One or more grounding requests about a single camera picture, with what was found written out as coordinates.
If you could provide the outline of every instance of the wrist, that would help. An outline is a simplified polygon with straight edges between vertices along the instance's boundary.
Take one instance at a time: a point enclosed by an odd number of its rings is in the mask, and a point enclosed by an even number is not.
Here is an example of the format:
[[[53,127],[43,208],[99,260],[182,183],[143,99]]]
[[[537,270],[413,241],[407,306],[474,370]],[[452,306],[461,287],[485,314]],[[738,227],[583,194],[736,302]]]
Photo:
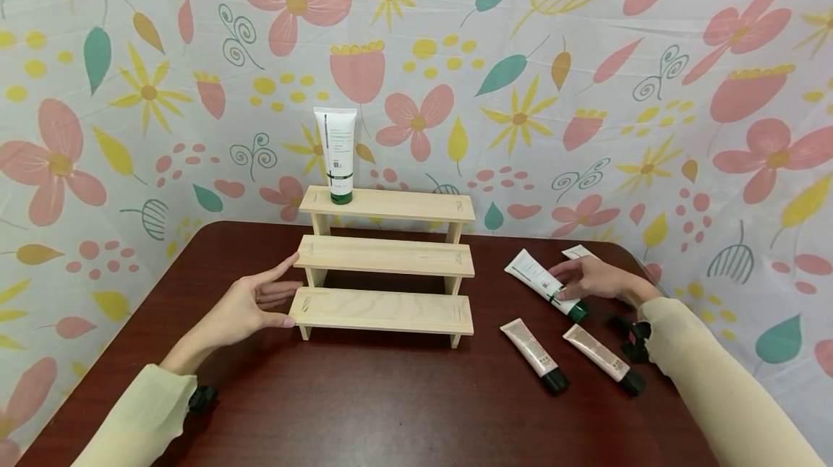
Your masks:
[[[662,296],[657,287],[653,286],[650,281],[632,274],[629,279],[625,287],[625,297],[635,308],[641,307],[642,304],[651,301],[651,299]]]
[[[174,374],[194,374],[212,351],[214,348],[206,346],[198,335],[189,331],[176,342],[159,367]]]

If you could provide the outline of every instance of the table surface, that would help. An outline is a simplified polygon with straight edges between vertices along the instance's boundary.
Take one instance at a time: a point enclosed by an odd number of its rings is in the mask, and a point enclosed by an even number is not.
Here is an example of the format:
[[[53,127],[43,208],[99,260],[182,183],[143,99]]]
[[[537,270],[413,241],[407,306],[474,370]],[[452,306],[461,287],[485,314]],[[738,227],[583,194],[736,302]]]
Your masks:
[[[223,221],[204,227],[72,393],[19,467],[69,466],[144,364],[158,363],[241,275],[294,252],[310,227]],[[339,236],[442,241],[440,235],[334,231]],[[154,466],[713,466],[706,440],[670,381],[637,364],[631,398],[561,335],[571,321],[503,268],[526,248],[543,265],[577,241],[464,236],[476,276],[462,281],[475,335],[316,328],[263,330],[215,352],[199,371],[220,390],[208,414]],[[582,242],[642,275],[623,248]],[[303,270],[286,274],[303,280]],[[330,271],[327,286],[443,292],[443,279]],[[582,325],[620,354],[606,321],[618,301],[589,299]],[[568,375],[552,397],[499,326],[521,317]]]

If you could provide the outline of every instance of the white cosmetic tube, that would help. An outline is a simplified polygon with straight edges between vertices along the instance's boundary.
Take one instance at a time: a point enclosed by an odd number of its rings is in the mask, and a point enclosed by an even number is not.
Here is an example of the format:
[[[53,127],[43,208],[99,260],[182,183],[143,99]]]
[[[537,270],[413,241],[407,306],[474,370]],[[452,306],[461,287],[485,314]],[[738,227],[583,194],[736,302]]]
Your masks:
[[[625,364],[622,359],[596,340],[596,337],[588,334],[582,326],[573,325],[564,334],[564,339],[575,346],[578,351],[585,354],[599,368],[602,368],[604,373],[607,373],[616,383],[623,386],[623,389],[629,394],[639,395],[645,388],[645,379],[640,374],[632,370],[628,364]]]
[[[564,254],[570,260],[585,257],[585,255],[592,255],[592,257],[596,257],[595,254],[593,254],[592,252],[590,252],[590,250],[584,247],[584,244],[577,244],[575,247],[563,250],[561,254]]]
[[[544,350],[535,335],[532,335],[523,320],[515,319],[508,324],[504,324],[500,326],[500,331],[503,331],[504,335],[509,337],[509,340],[518,348],[526,362],[529,362],[532,369],[535,369],[538,378],[543,381],[550,393],[559,395],[568,389],[570,381],[561,373],[558,364]]]
[[[523,284],[532,288],[539,296],[546,299],[555,308],[558,308],[561,313],[568,316],[574,323],[580,323],[590,313],[590,309],[582,301],[558,301],[555,295],[558,294],[564,285],[561,285],[561,282],[555,279],[525,249],[522,249],[521,253],[517,254],[515,259],[512,260],[512,263],[509,263],[503,270],[514,275]]]
[[[324,145],[330,199],[337,205],[353,200],[353,157],[356,109],[313,107]]]

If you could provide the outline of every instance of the cream-colored sleeve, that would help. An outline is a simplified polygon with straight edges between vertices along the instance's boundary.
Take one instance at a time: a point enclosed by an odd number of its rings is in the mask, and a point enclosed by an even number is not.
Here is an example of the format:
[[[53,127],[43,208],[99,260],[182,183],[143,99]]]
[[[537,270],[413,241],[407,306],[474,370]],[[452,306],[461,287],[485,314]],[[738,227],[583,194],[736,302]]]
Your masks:
[[[768,392],[677,299],[642,304],[651,362],[673,380],[724,467],[824,467]]]
[[[194,375],[148,364],[121,395],[72,467],[149,467],[182,434]]]

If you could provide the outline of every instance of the wooden display stand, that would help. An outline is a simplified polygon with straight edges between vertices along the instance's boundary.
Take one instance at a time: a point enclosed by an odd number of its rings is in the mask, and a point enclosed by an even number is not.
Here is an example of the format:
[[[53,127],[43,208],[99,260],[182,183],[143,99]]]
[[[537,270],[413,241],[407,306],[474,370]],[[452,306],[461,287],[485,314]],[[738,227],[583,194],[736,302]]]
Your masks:
[[[455,194],[355,189],[353,200],[336,205],[327,187],[310,186],[298,210],[312,215],[311,236],[303,236],[296,267],[307,271],[289,314],[309,340],[314,326],[446,334],[451,348],[473,335],[468,298],[457,296],[464,277],[474,277],[462,228],[475,220],[471,198]],[[448,222],[445,243],[330,236],[330,215]],[[328,270],[440,275],[448,296],[324,288]]]

